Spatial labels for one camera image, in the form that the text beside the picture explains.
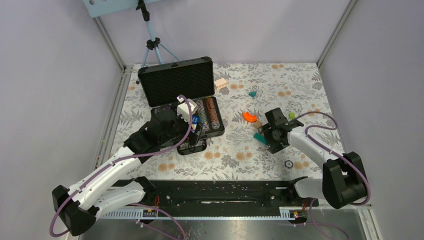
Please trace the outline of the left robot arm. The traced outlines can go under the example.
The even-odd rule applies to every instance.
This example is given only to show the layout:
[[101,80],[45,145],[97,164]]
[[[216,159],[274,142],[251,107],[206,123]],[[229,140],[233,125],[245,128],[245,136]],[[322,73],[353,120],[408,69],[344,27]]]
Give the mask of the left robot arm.
[[[162,155],[180,147],[188,140],[198,140],[200,127],[193,128],[198,105],[191,99],[180,97],[176,109],[162,109],[150,118],[138,131],[132,133],[117,152],[77,183],[57,186],[52,191],[55,214],[50,222],[49,234],[61,237],[70,233],[79,236],[89,230],[96,221],[121,207],[141,203],[152,204],[155,192],[144,183],[132,181],[109,191],[120,176],[140,167],[149,158]],[[54,226],[61,220],[66,229],[55,233]]]

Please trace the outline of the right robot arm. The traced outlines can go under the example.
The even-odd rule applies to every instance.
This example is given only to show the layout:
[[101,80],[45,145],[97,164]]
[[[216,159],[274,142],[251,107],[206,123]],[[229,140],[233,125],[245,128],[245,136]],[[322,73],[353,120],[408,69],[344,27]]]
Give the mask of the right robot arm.
[[361,157],[354,151],[345,153],[314,138],[310,129],[296,117],[289,120],[280,108],[265,113],[266,124],[258,128],[270,153],[293,147],[315,162],[321,178],[300,177],[290,182],[287,201],[293,206],[306,199],[323,199],[335,209],[346,205],[361,206],[371,199],[371,188]]

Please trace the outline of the blue small blind button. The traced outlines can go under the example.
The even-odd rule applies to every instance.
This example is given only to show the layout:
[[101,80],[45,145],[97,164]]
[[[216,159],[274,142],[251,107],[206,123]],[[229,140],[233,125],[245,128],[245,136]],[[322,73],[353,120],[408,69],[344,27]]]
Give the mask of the blue small blind button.
[[192,116],[192,123],[197,124],[199,122],[200,118],[197,115]]

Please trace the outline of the teal rectangular block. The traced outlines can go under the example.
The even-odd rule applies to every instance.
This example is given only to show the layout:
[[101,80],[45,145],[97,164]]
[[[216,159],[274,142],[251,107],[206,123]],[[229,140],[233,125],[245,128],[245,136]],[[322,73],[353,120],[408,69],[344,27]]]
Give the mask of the teal rectangular block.
[[266,145],[266,146],[268,145],[265,137],[263,135],[259,134],[259,133],[255,133],[253,135],[253,138],[256,139],[257,141],[261,142],[262,144]]

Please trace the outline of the black poker chip case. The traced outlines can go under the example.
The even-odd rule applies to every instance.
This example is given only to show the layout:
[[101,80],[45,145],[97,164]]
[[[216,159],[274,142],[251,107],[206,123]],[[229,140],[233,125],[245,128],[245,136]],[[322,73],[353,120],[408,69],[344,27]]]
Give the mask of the black poker chip case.
[[[214,87],[213,60],[208,56],[177,61],[172,63],[141,67],[137,72],[148,105],[151,119],[144,125],[163,147],[178,142],[177,152],[189,155],[206,150],[211,138],[224,134],[225,126],[221,117]],[[213,129],[206,99],[212,98],[220,123],[219,129]],[[192,117],[198,115],[196,100],[202,100],[209,131],[196,145],[189,144],[187,137],[191,130]]]

